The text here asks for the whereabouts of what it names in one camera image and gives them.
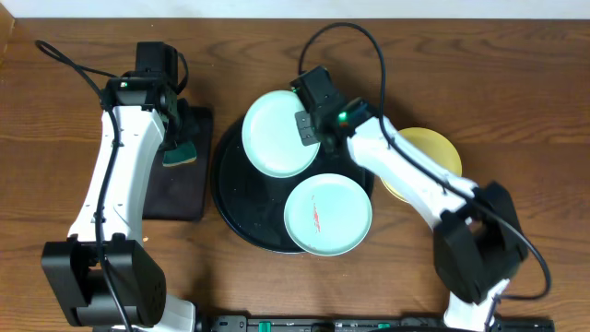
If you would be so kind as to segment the green yellow sponge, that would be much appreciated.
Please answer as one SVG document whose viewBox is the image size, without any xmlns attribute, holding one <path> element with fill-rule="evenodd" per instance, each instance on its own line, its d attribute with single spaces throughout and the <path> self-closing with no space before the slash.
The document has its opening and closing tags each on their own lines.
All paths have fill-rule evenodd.
<svg viewBox="0 0 590 332">
<path fill-rule="evenodd" d="M 162 165 L 164 167 L 175 167 L 196 160 L 197 152 L 193 142 L 187 141 L 176 148 L 164 152 Z"/>
</svg>

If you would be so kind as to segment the yellow plate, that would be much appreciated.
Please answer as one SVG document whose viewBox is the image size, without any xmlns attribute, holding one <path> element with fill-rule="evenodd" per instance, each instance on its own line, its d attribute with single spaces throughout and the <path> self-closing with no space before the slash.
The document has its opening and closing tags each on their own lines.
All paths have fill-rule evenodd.
<svg viewBox="0 0 590 332">
<path fill-rule="evenodd" d="M 463 165 L 459 153 L 445 136 L 422 127 L 405 128 L 399 133 L 440 166 L 456 176 L 462 175 Z"/>
</svg>

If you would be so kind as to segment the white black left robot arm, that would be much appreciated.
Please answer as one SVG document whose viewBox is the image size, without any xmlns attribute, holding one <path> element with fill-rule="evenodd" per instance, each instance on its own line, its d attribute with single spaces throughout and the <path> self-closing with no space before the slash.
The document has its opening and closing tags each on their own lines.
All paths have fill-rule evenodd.
<svg viewBox="0 0 590 332">
<path fill-rule="evenodd" d="M 116 77 L 101 92 L 100 152 L 83 207 L 42 270 L 66 321 L 106 331 L 194 331 L 193 303 L 168 294 L 143 247 L 148 179 L 167 129 L 179 122 L 162 77 Z"/>
</svg>

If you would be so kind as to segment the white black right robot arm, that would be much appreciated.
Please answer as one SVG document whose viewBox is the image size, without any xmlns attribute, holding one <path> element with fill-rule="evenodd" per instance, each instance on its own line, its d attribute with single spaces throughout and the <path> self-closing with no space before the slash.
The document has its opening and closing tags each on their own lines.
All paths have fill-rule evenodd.
<svg viewBox="0 0 590 332">
<path fill-rule="evenodd" d="M 301 139 L 344 148 L 352 161 L 386 180 L 433 232 L 434 266 L 450 291 L 446 326 L 487 331 L 495 306 L 530 253 L 512 198 L 500 184 L 479 187 L 409 143 L 380 107 L 339 94 L 300 95 Z"/>
</svg>

